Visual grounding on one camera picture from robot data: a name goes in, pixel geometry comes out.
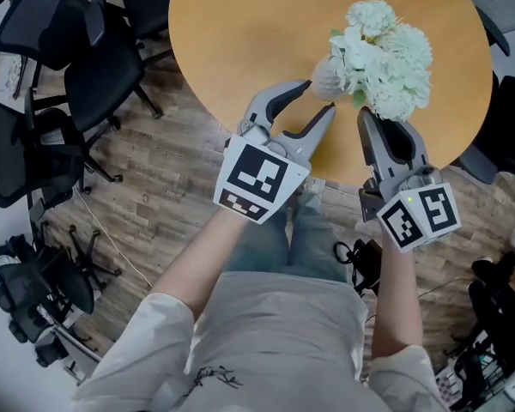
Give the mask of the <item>person's white shirt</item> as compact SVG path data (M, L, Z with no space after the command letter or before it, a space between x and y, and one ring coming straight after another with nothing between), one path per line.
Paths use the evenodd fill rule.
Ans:
M360 380L367 308L346 283L221 275L200 318L143 300L72 412L445 412L424 348Z

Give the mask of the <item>round wooden table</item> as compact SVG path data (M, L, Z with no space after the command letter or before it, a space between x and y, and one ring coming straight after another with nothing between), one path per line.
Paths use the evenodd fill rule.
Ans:
M169 29L183 76L209 112L235 130L259 90L295 79L311 80L330 56L330 36L345 15L366 0L171 0ZM429 39L433 62L428 107L404 121L423 138L437 167L455 160L486 117L493 69L486 34L471 0L383 0L397 17ZM310 88L275 122L298 131L324 106ZM362 107L343 94L336 116L312 157L322 179L357 185L369 176L357 129Z

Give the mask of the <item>white flowers bouquet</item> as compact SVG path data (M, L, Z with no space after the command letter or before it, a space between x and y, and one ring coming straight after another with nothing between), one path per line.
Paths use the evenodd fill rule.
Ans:
M383 0L353 3L345 20L344 30L330 36L337 88L383 120L404 122L427 108L433 62L427 36Z

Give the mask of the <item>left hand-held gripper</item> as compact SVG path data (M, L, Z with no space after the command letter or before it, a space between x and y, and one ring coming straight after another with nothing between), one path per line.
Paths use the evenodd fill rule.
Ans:
M336 116L324 106L299 133L272 137L276 117L311 86L310 80L282 82L252 98L239 130L228 140L218 176L214 203L253 221L267 221L311 171L309 160Z

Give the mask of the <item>person's right forearm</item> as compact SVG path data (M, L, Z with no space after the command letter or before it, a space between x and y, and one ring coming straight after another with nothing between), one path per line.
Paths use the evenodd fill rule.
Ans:
M392 356L423 344L423 326L413 253L400 252L381 230L382 257L373 328L372 358Z

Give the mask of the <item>beige cardboard box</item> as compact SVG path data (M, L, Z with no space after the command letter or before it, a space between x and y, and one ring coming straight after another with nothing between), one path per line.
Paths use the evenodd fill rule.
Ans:
M18 98L26 67L24 57L0 52L0 94L12 100Z

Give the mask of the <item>person's blue jeans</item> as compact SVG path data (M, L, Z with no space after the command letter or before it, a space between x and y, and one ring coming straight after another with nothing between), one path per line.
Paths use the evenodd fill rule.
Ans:
M291 238L286 235L287 205L261 225L249 223L223 270L277 273L345 283L346 267L333 253L337 238L319 211L319 195L305 191L295 198Z

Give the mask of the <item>black bag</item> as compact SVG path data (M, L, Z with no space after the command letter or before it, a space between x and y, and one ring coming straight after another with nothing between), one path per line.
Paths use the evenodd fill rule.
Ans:
M495 353L510 373L515 369L515 290L510 280L515 272L515 252L505 253L498 263L483 258L471 269L475 280L468 293L477 323L486 331Z

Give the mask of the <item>person's left forearm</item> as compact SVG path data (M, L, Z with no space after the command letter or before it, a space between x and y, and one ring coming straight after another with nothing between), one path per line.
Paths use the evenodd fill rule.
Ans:
M181 301L198 319L247 223L246 218L219 208L171 262L151 292Z

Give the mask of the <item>white ribbed vase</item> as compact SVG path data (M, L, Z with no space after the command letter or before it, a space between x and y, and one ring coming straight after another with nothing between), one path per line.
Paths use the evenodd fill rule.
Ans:
M341 79L337 76L330 58L325 56L314 68L310 89L322 100L333 101L344 94Z

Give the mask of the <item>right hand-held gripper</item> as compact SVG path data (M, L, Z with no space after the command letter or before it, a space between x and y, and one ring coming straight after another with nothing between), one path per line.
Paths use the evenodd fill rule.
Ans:
M451 186L428 165L425 144L409 122L381 121L362 107L357 126L365 162L383 179L369 179L359 190L364 221L377 219L400 252L461 227ZM412 172L394 177L404 169Z

